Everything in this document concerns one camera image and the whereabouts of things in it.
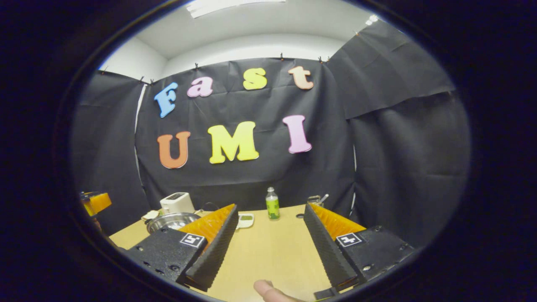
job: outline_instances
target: orange letter u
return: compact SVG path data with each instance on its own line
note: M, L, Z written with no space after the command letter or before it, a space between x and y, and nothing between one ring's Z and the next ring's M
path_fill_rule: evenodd
M170 155L170 141L173 136L165 134L159 136L157 139L161 164L168 169L181 168L188 160L188 138L190 137L190 132L182 131L177 133L175 137L179 140L179 157L176 159L171 158Z

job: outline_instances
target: letter m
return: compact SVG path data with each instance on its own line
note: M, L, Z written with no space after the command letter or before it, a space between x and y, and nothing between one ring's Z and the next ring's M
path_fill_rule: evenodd
M254 160L259 157L253 145L253 129L256 123L244 121L237 125L233 137L222 125L209 128L207 132L213 138L213 156L209 159L211 163L223 163L226 158L222 155L222 150L230 161L235 159L237 148L239 152L237 159L240 161Z

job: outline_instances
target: finger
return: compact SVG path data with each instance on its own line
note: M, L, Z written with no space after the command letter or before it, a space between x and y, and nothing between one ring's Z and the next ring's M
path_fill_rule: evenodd
M266 291L273 289L272 282L267 280L257 280L253 284L253 288L262 297Z
M297 302L300 300L289 297L282 291L275 289L272 282L267 280L257 280L253 288L259 293L265 302Z
M265 302L299 302L295 298L289 297L288 295L282 293L280 290L272 288L265 292L262 295Z

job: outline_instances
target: green bottle label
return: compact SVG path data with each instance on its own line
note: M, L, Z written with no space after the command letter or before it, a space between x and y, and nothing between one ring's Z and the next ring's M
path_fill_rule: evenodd
M280 218L280 203L277 199L275 200L266 200L267 202L267 211L269 219L278 219Z

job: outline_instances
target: plastic bottle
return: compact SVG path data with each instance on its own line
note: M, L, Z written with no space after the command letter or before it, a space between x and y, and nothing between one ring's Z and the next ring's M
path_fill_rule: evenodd
M270 187L267 189L267 197L265 201L267 202L267 211L268 218L270 220L277 220L280 218L280 203L278 201L278 195L274 193L274 188Z

